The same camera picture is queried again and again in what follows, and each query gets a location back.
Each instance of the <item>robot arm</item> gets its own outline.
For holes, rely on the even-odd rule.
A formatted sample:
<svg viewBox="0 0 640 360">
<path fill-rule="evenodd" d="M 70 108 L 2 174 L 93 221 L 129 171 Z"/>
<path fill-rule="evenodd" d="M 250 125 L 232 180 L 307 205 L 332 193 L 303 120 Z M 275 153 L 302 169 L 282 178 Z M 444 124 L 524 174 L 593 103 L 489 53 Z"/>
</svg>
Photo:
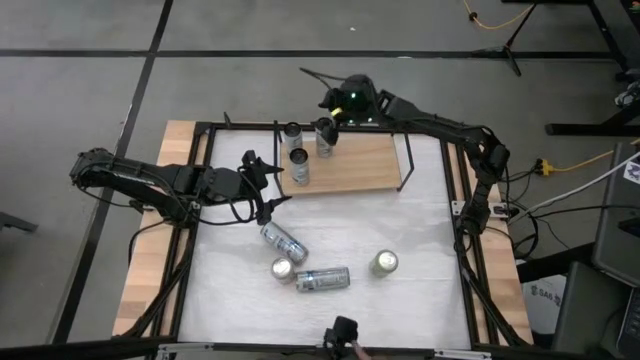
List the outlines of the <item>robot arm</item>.
<svg viewBox="0 0 640 360">
<path fill-rule="evenodd" d="M 186 227 L 201 221 L 193 213 L 200 206 L 233 204 L 249 201 L 256 214 L 245 222 L 257 219 L 259 224 L 271 219 L 273 208 L 287 198 L 266 204 L 260 190 L 268 181 L 266 174 L 282 171 L 256 158 L 250 150 L 242 158 L 238 171 L 210 166 L 155 166 L 118 158 L 105 149 L 93 149 L 78 155 L 69 176 L 78 188 L 108 187 L 132 198 L 134 208 L 152 206 L 173 225 Z"/>
<path fill-rule="evenodd" d="M 502 176 L 509 159 L 509 150 L 489 128 L 469 126 L 420 111 L 413 103 L 385 90 L 377 93 L 366 75 L 350 76 L 340 88 L 329 89 L 318 106 L 328 109 L 334 119 L 334 126 L 322 132 L 330 144 L 337 142 L 341 126 L 375 124 L 394 132 L 417 131 L 461 145 L 478 183 L 459 221 L 471 235 L 484 231 L 491 214 L 489 191 Z"/>
</svg>

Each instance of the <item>silver can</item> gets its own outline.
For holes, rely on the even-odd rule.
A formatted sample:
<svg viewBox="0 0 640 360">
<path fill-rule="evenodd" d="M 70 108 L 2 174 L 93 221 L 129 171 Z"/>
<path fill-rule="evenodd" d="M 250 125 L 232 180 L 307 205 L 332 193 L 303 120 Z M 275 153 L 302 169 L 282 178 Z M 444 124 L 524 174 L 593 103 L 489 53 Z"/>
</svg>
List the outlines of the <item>silver can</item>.
<svg viewBox="0 0 640 360">
<path fill-rule="evenodd" d="M 321 158 L 328 158 L 333 155 L 333 146 L 322 137 L 322 129 L 325 127 L 331 127 L 331 119 L 322 118 L 315 122 L 316 129 L 316 153 Z"/>
<path fill-rule="evenodd" d="M 295 279 L 293 263 L 289 259 L 277 258 L 271 264 L 271 275 L 281 284 L 288 284 Z"/>
<path fill-rule="evenodd" d="M 331 290 L 348 287 L 351 284 L 349 268 L 339 267 L 323 270 L 300 271 L 296 273 L 298 291 Z"/>
<path fill-rule="evenodd" d="M 290 122 L 284 126 L 284 143 L 287 153 L 295 149 L 302 149 L 302 128 L 298 123 Z"/>
<path fill-rule="evenodd" d="M 298 185 L 309 184 L 309 154 L 305 149 L 294 149 L 289 154 L 291 177 Z"/>
<path fill-rule="evenodd" d="M 381 250 L 369 264 L 371 273 L 378 277 L 387 276 L 397 268 L 398 256 L 391 250 Z"/>
<path fill-rule="evenodd" d="M 273 221 L 268 222 L 260 230 L 260 235 L 271 244 L 282 255 L 286 256 L 294 264 L 300 265 L 309 256 L 309 250 L 302 245 L 293 236 L 282 230 L 278 224 Z"/>
</svg>

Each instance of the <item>white tabletop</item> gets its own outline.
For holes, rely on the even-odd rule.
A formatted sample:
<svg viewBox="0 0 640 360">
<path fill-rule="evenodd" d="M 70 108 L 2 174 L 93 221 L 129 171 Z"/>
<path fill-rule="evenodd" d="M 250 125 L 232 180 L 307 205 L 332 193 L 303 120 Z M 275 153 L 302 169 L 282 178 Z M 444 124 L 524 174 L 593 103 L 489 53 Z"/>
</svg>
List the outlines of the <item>white tabletop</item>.
<svg viewBox="0 0 640 360">
<path fill-rule="evenodd" d="M 297 196 L 273 214 L 310 251 L 298 270 L 347 266 L 347 289 L 299 293 L 295 284 L 278 283 L 270 266 L 279 254 L 255 222 L 201 224 L 179 340 L 317 345 L 342 315 L 358 322 L 363 346 L 469 349 L 440 143 L 410 138 L 416 168 L 402 192 Z M 404 140 L 395 141 L 404 176 Z M 235 169 L 248 149 L 272 164 L 273 134 L 218 131 L 211 165 Z M 265 200 L 279 196 L 269 180 Z M 246 217 L 248 206 L 237 207 Z M 228 206 L 203 208 L 202 217 L 233 220 Z M 381 249 L 399 258 L 398 269 L 383 279 L 368 270 Z"/>
</svg>

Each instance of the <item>wooden platform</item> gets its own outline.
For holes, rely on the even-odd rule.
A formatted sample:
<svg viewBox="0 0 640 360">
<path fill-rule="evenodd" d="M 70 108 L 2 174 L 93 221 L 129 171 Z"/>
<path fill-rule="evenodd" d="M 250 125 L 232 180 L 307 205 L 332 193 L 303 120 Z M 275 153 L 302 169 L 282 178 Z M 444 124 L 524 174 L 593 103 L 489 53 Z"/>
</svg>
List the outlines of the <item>wooden platform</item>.
<svg viewBox="0 0 640 360">
<path fill-rule="evenodd" d="M 341 134 L 333 155 L 321 158 L 315 141 L 305 141 L 310 182 L 300 186 L 291 177 L 291 161 L 280 148 L 282 191 L 285 195 L 395 189 L 402 182 L 393 137 L 386 134 Z"/>
</svg>

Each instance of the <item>wooden board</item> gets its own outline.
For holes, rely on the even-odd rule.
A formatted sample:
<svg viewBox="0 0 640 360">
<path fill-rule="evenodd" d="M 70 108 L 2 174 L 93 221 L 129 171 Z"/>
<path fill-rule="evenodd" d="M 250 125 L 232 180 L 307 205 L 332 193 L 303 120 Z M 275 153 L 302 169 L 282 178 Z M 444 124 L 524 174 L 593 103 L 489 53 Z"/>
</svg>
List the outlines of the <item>wooden board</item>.
<svg viewBox="0 0 640 360">
<path fill-rule="evenodd" d="M 194 127 L 195 122 L 193 121 L 169 121 L 156 163 L 161 166 L 186 164 L 191 149 Z M 196 163 L 198 163 L 198 159 L 202 161 L 205 145 L 206 141 L 200 141 Z M 151 225 L 160 220 L 161 218 L 157 212 L 145 212 L 142 216 L 140 227 Z M 173 227 L 163 224 L 142 232 L 138 236 L 127 279 L 125 280 L 120 307 L 113 326 L 113 335 L 122 334 L 129 330 L 160 290 L 172 229 Z M 181 234 L 178 257 L 182 256 L 186 235 L 187 231 L 183 231 Z M 169 333 L 174 299 L 175 289 L 167 300 L 161 329 L 162 335 Z"/>
<path fill-rule="evenodd" d="M 310 173 L 310 182 L 305 186 L 293 181 L 287 149 L 285 146 L 280 148 L 285 195 L 395 189 L 402 182 L 395 143 L 389 135 L 340 135 L 329 158 L 317 155 L 315 141 L 305 141 L 303 147 L 309 154 Z"/>
<path fill-rule="evenodd" d="M 460 178 L 460 169 L 458 168 L 458 160 L 456 158 L 456 148 L 449 145 L 449 156 L 451 159 L 451 169 L 453 173 L 454 185 L 456 188 L 457 200 L 464 200 L 462 192 L 462 182 Z M 469 182 L 471 189 L 476 186 L 476 178 L 473 176 L 474 171 L 469 166 L 467 160 L 467 174 L 469 174 Z M 498 186 L 491 188 L 489 193 L 490 202 L 501 202 L 500 191 Z M 502 230 L 509 233 L 507 224 L 500 219 L 489 219 L 488 227 Z M 487 278 L 489 281 L 489 291 L 491 299 L 496 304 L 507 322 L 513 326 L 518 335 L 530 344 L 533 344 L 531 328 L 529 327 L 529 318 L 527 316 L 527 308 L 524 304 L 522 295 L 522 287 L 518 279 L 518 270 L 511 248 L 511 240 L 495 230 L 486 229 L 480 235 L 480 243 L 482 244 L 482 253 L 484 257 Z M 473 256 L 469 256 L 471 266 L 475 269 Z M 473 295 L 473 306 L 478 322 L 478 333 L 481 343 L 488 343 L 489 336 L 487 332 L 487 323 L 484 315 L 482 304 L 478 297 Z M 500 335 L 500 343 L 507 345 L 502 335 Z"/>
<path fill-rule="evenodd" d="M 157 163 L 159 165 L 184 164 L 187 162 L 194 126 L 195 122 L 193 121 L 169 121 L 167 123 L 158 156 Z M 455 147 L 450 147 L 450 153 L 456 194 L 458 195 L 458 200 L 462 200 L 462 185 L 460 171 L 456 166 Z M 204 152 L 199 149 L 198 157 L 202 158 L 203 155 Z M 468 173 L 473 174 L 473 171 L 469 169 Z M 475 186 L 473 175 L 470 176 L 470 181 L 473 188 Z M 500 201 L 497 187 L 494 186 L 489 199 L 493 202 Z M 157 220 L 159 218 L 155 213 L 145 213 L 141 227 L 152 224 Z M 507 226 L 500 220 L 489 220 L 489 226 L 508 232 Z M 139 236 L 113 327 L 114 335 L 127 331 L 156 296 L 168 253 L 170 236 L 171 228 L 168 226 L 159 226 Z M 509 239 L 503 234 L 487 230 L 480 236 L 480 240 L 489 288 L 496 306 L 518 334 L 532 343 L 531 330 Z M 172 311 L 170 310 L 173 309 L 172 303 L 173 299 L 170 298 L 165 312 L 165 325 L 163 326 L 162 334 L 168 333 L 166 324 L 169 324 L 171 320 Z M 484 312 L 477 300 L 475 310 L 480 339 L 482 342 L 488 342 Z"/>
</svg>

